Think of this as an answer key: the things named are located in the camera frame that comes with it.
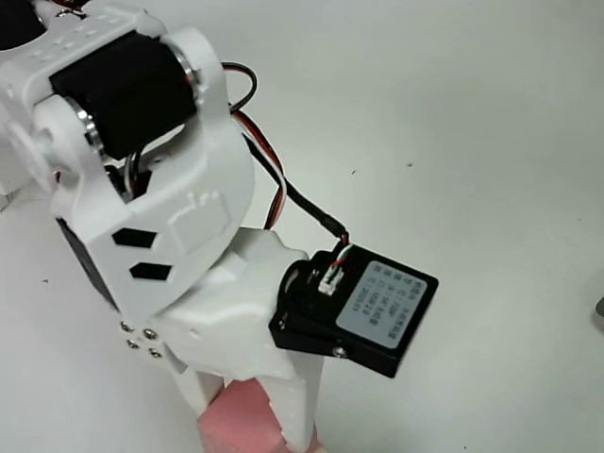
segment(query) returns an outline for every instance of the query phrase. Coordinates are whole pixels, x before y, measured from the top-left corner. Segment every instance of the white wire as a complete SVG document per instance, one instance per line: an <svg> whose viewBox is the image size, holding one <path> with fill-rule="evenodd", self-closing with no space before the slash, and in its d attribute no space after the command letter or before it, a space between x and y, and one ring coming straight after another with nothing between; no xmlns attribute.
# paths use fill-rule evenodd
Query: white wire
<svg viewBox="0 0 604 453"><path fill-rule="evenodd" d="M353 246L352 243L350 243L349 245L347 245L346 247L344 247L340 251L340 253L338 254L338 258L336 259L336 261L337 260L341 260L343 257L345 257L346 255L348 255L348 252L350 251L350 249L352 248L352 246Z"/></svg>
<svg viewBox="0 0 604 453"><path fill-rule="evenodd" d="M262 157L264 158L264 160L266 160L268 162L268 164L271 166L271 168L275 171L275 174L277 175L277 178L279 180L279 186L281 187L283 194L281 196L281 202L279 203L279 207L277 209L277 215L275 216L275 221L273 222L273 225L274 225L279 220L279 217L281 216L281 212L283 212L283 208L285 207L285 202L287 201L287 184L285 183L285 176L283 175L281 170L279 170L279 167L277 167L277 165L269 157L269 155L266 153L266 151L264 151L264 148L262 148L262 146L260 146L260 144L254 137L254 135L249 131L249 129L245 126L245 124L242 123L241 121L239 121L239 119L237 119L237 123L239 124L240 128L245 133L245 135L249 138L249 140L251 140L256 145L256 147L262 154Z"/></svg>
<svg viewBox="0 0 604 453"><path fill-rule="evenodd" d="M132 155L126 158L126 163L124 164L124 185L126 186L126 192L130 197L130 200L134 199L134 192L132 191L132 186L130 185L130 179L132 174Z"/></svg>

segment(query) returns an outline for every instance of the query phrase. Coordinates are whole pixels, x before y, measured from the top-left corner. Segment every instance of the red wire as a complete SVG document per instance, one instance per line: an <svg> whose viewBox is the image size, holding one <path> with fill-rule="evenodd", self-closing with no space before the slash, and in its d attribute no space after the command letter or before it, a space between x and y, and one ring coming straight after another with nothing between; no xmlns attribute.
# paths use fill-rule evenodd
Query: red wire
<svg viewBox="0 0 604 453"><path fill-rule="evenodd" d="M249 120L246 115L241 114L238 111L233 112L233 116L235 116L241 123L243 123L248 132L252 134L254 139L256 139L256 142L258 142L262 150L268 155L270 160L273 161L273 163L282 173L283 165L281 165L281 161L279 160L277 153L275 152L271 144L263 139L262 134L258 130L258 127L251 120ZM264 223L264 229L271 229L275 225L275 222L277 221L278 207L281 205L281 203L284 202L285 201L283 200L283 190L279 187L277 189L277 192L275 193L273 202L271 203L271 208L269 209L266 222Z"/></svg>

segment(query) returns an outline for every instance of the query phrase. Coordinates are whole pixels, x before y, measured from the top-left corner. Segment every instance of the pink foam block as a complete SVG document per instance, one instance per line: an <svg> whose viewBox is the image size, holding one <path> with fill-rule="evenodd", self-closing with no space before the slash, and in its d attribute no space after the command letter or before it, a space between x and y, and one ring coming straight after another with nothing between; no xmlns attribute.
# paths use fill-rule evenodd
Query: pink foam block
<svg viewBox="0 0 604 453"><path fill-rule="evenodd" d="M233 381L197 420L205 453L291 453L255 379ZM319 444L316 430L307 453Z"/></svg>

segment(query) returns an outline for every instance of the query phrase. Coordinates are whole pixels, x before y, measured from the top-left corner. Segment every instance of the wire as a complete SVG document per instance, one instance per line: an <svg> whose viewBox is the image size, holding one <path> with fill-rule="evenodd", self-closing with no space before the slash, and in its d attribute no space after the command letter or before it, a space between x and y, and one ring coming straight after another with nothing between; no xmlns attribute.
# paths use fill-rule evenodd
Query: wire
<svg viewBox="0 0 604 453"><path fill-rule="evenodd" d="M242 123L243 128L245 130L248 130L247 127ZM253 142L254 139L253 138L249 138L246 137L247 140L249 140L250 142ZM254 146L256 147L256 149L258 150L258 152L260 153L260 156L262 158L262 160L264 162L266 162L271 170L272 170L272 174L274 174L276 176L276 182L279 185L279 190L278 190L278 201L277 198L276 200L273 201L273 206L271 207L271 210L269 212L271 212L271 214L273 214L273 210L276 210L275 213L273 215L269 214L269 219L267 219L267 224L265 224L265 229L270 229L279 219L279 217L281 216L281 213L283 212L283 208L285 207L285 200L287 200L287 182L285 179L285 176L283 175L283 167L280 165L280 162L278 162L277 159L274 159L273 157L271 157L269 155L269 153L264 149L263 146L259 146L259 143L253 143Z"/></svg>
<svg viewBox="0 0 604 453"><path fill-rule="evenodd" d="M233 113L233 116L237 119L241 126L253 137L256 142L257 148L262 149L266 155L269 156L271 161L278 167L279 171L283 174L283 165L281 165L281 161L279 160L277 153L273 149L270 143L264 137L264 134L260 131L260 128L256 126L256 123L252 121L252 119L247 116L242 111L237 111ZM283 187L286 188L286 193L283 193ZM279 184L279 189L277 193L275 193L275 197L273 198L273 203L271 204L271 208L269 209L268 216L266 221L264 222L264 229L271 229L283 211L283 207L285 206L287 196L287 186L283 186Z"/></svg>
<svg viewBox="0 0 604 453"><path fill-rule="evenodd" d="M349 243L346 247L344 247L340 253L338 254L338 258L334 262L331 263L329 267L338 267L344 261L346 261L346 257L348 256L348 252L353 247L352 243Z"/></svg>
<svg viewBox="0 0 604 453"><path fill-rule="evenodd" d="M249 147L252 156L264 167L264 169L268 172L268 174L273 178L275 182L278 183L278 176L275 173L275 170L272 166L266 162L266 160L260 154L260 150L256 146L256 144L250 140L247 136L243 136L245 141L247 142L247 146ZM327 231L333 234L336 238L341 239L343 245L348 245L348 231L345 226L342 225L338 220L333 218L331 215L323 212L320 208L314 205L309 199L307 199L304 195L302 195L294 185L285 178L285 184L287 185L287 194L290 199L303 211L313 217L316 221L318 221Z"/></svg>
<svg viewBox="0 0 604 453"><path fill-rule="evenodd" d="M236 111L241 110L243 107L245 107L247 105L247 103L249 101L252 100L252 98L254 97L254 94L256 94L256 90L258 89L258 78L256 77L256 73L254 73L254 71L251 68L249 68L241 63L234 63L234 62L226 61L226 62L223 62L223 69L225 71L233 71L236 73L245 74L246 76L249 77L250 81L252 82L252 86L251 86L249 92L247 92L247 94L244 97L242 97L239 101L237 101L235 104L230 106L230 112L234 113Z"/></svg>
<svg viewBox="0 0 604 453"><path fill-rule="evenodd" d="M124 164L124 185L126 186L126 192L130 197L130 200L134 199L134 180L132 178L132 160L133 156L130 155L126 158Z"/></svg>
<svg viewBox="0 0 604 453"><path fill-rule="evenodd" d="M234 71L245 74L251 80L252 86L248 94L235 104L231 105L230 111L233 117L235 117L239 124L242 125L244 130L250 135L250 137L248 137L247 134L243 134L251 154L279 185L279 189L275 193L275 197L271 203L271 208L269 209L264 228L270 229L277 222L281 212L283 212L285 201L289 196L300 209L317 220L336 238L340 239L342 246L348 246L350 244L350 239L346 227L337 219L317 207L308 198L302 195L290 181L288 181L283 171L283 165L277 156L277 152L275 152L275 149L256 123L242 111L242 108L254 97L254 94L256 94L258 89L258 78L254 71L241 63L234 62L224 62L223 68L225 71Z"/></svg>

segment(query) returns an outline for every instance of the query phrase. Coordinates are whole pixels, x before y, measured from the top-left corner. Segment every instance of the black vent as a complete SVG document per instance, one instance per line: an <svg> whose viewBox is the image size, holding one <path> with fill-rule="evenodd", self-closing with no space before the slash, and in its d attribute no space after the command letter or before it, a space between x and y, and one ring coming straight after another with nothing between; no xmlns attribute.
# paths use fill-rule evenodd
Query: black vent
<svg viewBox="0 0 604 453"><path fill-rule="evenodd" d="M139 262L136 266L130 268L130 274L134 278L165 281L168 279L171 270L172 266L168 266L165 264Z"/></svg>
<svg viewBox="0 0 604 453"><path fill-rule="evenodd" d="M127 247L151 248L158 233L142 229L122 228L113 233L113 241Z"/></svg>

